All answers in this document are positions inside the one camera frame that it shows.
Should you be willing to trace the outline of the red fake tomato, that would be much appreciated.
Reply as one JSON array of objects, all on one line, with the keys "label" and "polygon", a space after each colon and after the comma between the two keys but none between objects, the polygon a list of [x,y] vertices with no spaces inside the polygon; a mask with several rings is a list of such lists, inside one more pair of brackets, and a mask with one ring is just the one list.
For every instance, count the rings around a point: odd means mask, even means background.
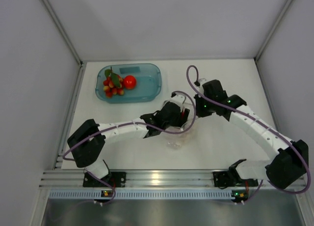
[{"label": "red fake tomato", "polygon": [[128,75],[123,79],[123,85],[126,89],[132,90],[136,87],[137,81],[136,78],[132,75]]}]

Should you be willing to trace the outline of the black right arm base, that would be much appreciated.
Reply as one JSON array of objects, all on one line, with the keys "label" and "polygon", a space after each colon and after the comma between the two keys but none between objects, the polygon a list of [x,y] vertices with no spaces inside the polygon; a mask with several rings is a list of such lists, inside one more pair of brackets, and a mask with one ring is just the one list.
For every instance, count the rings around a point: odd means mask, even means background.
[{"label": "black right arm base", "polygon": [[241,186],[242,180],[236,174],[230,171],[213,172],[214,186],[220,189],[228,187]]}]

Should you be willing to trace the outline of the clear zip top bag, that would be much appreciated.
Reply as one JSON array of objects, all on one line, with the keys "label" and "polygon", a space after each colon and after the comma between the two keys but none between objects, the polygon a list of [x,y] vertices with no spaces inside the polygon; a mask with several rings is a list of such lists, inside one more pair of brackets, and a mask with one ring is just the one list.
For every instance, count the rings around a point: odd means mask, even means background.
[{"label": "clear zip top bag", "polygon": [[161,133],[162,139],[166,142],[167,147],[173,150],[179,150],[184,145],[186,145],[189,141],[191,141],[195,137],[195,127],[191,127],[188,131],[187,128],[190,127],[193,121],[194,109],[190,102],[184,103],[184,111],[188,112],[187,120],[181,127],[169,127],[167,131],[178,133],[180,131],[184,131],[182,134],[168,134],[165,132]]}]

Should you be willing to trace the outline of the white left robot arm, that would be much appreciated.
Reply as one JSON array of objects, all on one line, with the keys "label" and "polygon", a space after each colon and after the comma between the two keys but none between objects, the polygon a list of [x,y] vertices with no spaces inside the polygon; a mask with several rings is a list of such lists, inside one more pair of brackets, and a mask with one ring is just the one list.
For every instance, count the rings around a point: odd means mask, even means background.
[{"label": "white left robot arm", "polygon": [[187,124],[190,109],[173,101],[164,104],[161,110],[141,115],[126,123],[98,124],[93,119],[86,120],[67,140],[71,161],[78,168],[85,168],[94,176],[99,186],[110,183],[110,170],[101,153],[106,144],[113,144],[133,138],[151,138],[170,127],[179,128]]}]

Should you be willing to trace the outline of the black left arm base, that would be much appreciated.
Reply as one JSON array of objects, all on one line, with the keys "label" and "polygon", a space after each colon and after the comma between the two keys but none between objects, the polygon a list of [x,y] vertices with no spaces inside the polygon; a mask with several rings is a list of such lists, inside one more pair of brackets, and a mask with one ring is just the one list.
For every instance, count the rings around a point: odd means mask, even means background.
[{"label": "black left arm base", "polygon": [[[125,187],[126,183],[126,172],[110,172],[107,176],[101,178],[103,182],[106,182],[112,187]],[[83,187],[88,188],[96,188],[96,187],[105,187],[105,185],[95,178],[93,178],[90,174],[87,172],[84,173],[84,179],[83,179]]]}]

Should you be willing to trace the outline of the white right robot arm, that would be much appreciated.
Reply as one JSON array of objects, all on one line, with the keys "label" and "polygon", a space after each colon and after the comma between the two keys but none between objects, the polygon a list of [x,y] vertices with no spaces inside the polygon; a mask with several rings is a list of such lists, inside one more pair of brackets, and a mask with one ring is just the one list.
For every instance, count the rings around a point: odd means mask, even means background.
[{"label": "white right robot arm", "polygon": [[240,128],[267,154],[268,160],[240,159],[229,167],[229,180],[241,185],[247,179],[267,180],[284,190],[306,174],[308,145],[283,136],[265,123],[238,95],[228,96],[219,80],[196,81],[198,117],[222,116]]}]

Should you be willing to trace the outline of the red fake cherry bunch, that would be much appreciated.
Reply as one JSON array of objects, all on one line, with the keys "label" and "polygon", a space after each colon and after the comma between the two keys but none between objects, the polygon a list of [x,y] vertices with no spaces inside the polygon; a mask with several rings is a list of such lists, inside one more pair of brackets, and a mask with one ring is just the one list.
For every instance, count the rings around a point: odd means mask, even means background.
[{"label": "red fake cherry bunch", "polygon": [[112,67],[105,69],[105,80],[103,81],[103,91],[107,98],[112,98],[115,95],[124,95],[123,78],[113,72]]}]

